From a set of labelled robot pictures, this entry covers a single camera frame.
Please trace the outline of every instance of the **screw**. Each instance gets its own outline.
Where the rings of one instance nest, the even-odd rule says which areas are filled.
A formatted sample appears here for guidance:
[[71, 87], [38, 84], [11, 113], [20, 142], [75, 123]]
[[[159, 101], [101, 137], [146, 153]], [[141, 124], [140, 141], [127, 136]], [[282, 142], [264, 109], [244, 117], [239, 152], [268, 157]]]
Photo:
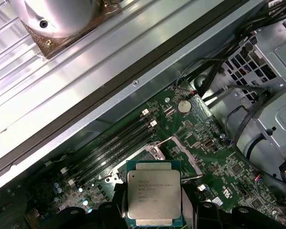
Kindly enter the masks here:
[[52, 41], [51, 40], [47, 40], [46, 41], [46, 45], [50, 46], [52, 44]]
[[219, 137], [220, 137], [221, 139], [225, 139], [226, 135], [225, 135], [225, 133], [221, 133]]
[[39, 26], [43, 29], [48, 27], [48, 22], [46, 20], [41, 20]]
[[156, 153], [157, 153], [157, 150], [156, 150], [155, 148], [152, 148], [152, 149], [151, 149], [151, 153], [156, 154]]
[[138, 80], [134, 80], [134, 81], [133, 81], [133, 85], [134, 85], [134, 86], [137, 86], [138, 84], [139, 84], [139, 81], [138, 81]]
[[205, 207], [205, 208], [211, 208], [211, 207], [212, 207], [212, 204], [210, 204], [210, 203], [204, 203], [204, 207]]
[[246, 208], [239, 208], [238, 209], [241, 213], [248, 213], [249, 211], [248, 211], [248, 209], [246, 209]]

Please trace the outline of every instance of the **capacitor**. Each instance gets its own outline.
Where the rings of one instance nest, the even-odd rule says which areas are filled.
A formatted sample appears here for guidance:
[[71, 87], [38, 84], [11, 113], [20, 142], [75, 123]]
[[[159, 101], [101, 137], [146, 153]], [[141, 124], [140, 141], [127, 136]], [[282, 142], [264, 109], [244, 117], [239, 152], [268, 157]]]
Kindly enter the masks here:
[[84, 206], [87, 206], [88, 205], [88, 200], [84, 200], [83, 202], [82, 202], [82, 204], [84, 205]]
[[58, 187], [56, 190], [57, 190], [57, 193], [62, 193], [62, 189], [60, 187]]
[[178, 111], [182, 114], [189, 113], [192, 109], [192, 104], [187, 100], [182, 100], [178, 103]]
[[225, 135], [225, 133], [221, 133], [219, 137], [220, 137], [221, 139], [225, 139], [225, 138], [226, 138], [226, 135]]

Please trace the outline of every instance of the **screw hole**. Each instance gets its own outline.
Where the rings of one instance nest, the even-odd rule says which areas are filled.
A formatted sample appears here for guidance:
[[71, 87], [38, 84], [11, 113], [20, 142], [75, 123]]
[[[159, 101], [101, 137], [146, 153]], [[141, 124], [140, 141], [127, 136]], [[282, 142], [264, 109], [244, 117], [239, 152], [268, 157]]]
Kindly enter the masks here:
[[47, 28], [47, 27], [48, 27], [48, 22], [45, 21], [45, 20], [42, 20], [39, 25], [40, 25], [41, 28], [44, 29], [44, 28]]

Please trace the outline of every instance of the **chip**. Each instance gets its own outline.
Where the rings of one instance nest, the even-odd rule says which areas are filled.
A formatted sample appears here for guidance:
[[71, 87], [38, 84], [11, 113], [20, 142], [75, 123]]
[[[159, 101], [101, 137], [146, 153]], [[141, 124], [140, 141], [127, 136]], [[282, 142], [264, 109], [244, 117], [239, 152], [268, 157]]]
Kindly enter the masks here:
[[235, 166], [232, 166], [232, 171], [234, 172], [234, 174], [238, 174], [240, 171], [242, 171], [242, 168], [239, 164], [236, 164]]
[[262, 203], [258, 199], [256, 199], [251, 203], [251, 205], [253, 208], [258, 209], [260, 206], [262, 206]]
[[191, 148], [193, 148], [193, 146], [195, 145], [195, 143], [197, 143], [197, 139], [195, 138], [194, 135], [190, 135], [186, 138], [187, 143], [189, 144], [189, 146]]

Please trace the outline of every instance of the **ram slot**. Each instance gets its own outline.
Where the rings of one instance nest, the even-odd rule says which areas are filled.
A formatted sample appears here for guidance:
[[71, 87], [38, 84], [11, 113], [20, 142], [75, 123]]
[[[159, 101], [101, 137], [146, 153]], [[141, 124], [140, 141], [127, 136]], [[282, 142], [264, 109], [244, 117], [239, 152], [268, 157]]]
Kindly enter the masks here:
[[89, 174], [89, 176], [87, 176], [84, 179], [82, 179], [80, 181], [80, 183], [81, 184], [85, 184], [86, 182], [88, 182], [89, 180], [93, 179], [95, 176], [100, 174], [106, 168], [112, 166], [113, 164], [118, 164], [120, 161], [123, 160], [124, 156], [132, 154], [134, 151], [136, 151], [137, 149], [142, 147], [142, 145], [146, 144], [148, 142], [148, 140], [151, 138], [152, 135], [153, 135], [152, 131], [148, 131], [148, 134], [142, 133], [141, 136], [137, 136], [136, 137], [137, 139], [142, 137], [141, 139], [139, 139], [139, 143], [136, 143], [136, 144], [130, 143], [129, 144], [130, 145], [129, 148], [122, 150], [119, 154], [114, 156], [113, 160], [109, 161], [105, 165], [103, 165], [100, 168], [98, 168], [95, 171], [93, 171], [91, 174]]
[[71, 166], [70, 169], [73, 170], [74, 173], [77, 173], [76, 169], [79, 167], [85, 167], [88, 164], [90, 164], [94, 159], [102, 156], [104, 153], [106, 153], [108, 151], [108, 149], [112, 148], [112, 146], [119, 144], [121, 141], [125, 140], [126, 138], [128, 138], [130, 135], [133, 134], [133, 132], [137, 131], [138, 129], [141, 129], [144, 126], [147, 126], [147, 123], [144, 122], [140, 122], [136, 121], [135, 123], [132, 123], [128, 128], [123, 129], [121, 133], [119, 133], [116, 136], [113, 136], [113, 138], [115, 138], [115, 140], [112, 142], [108, 142], [105, 145], [102, 145], [100, 147], [98, 147], [96, 149], [96, 151], [94, 151], [90, 157], [88, 157], [88, 159], [86, 159], [85, 161], [83, 161], [82, 163], [77, 163], [76, 165], [74, 165], [73, 167]]
[[102, 157], [100, 160], [93, 162], [92, 164], [85, 164], [85, 166], [83, 166], [83, 168], [85, 168], [84, 171], [79, 171], [77, 172], [75, 175], [76, 177], [79, 179], [81, 177], [83, 177], [84, 175], [86, 175], [88, 172], [90, 172], [92, 167], [95, 167], [96, 165], [99, 165], [101, 163], [103, 163], [104, 161], [108, 160], [110, 157], [112, 157], [112, 155], [116, 152], [119, 151], [121, 149], [123, 149], [125, 147], [125, 144], [123, 144], [123, 141], [126, 141], [126, 144], [129, 144], [130, 141], [135, 140], [137, 138], [138, 135], [146, 132], [148, 130], [147, 128], [147, 124], [143, 125], [142, 127], [140, 127], [140, 129], [136, 130], [135, 132], [129, 133], [127, 135], [127, 138], [125, 139], [121, 139], [119, 141], [119, 144], [116, 144], [114, 146], [112, 146], [106, 153], [105, 152], [100, 152], [100, 155], [105, 154], [104, 157]]

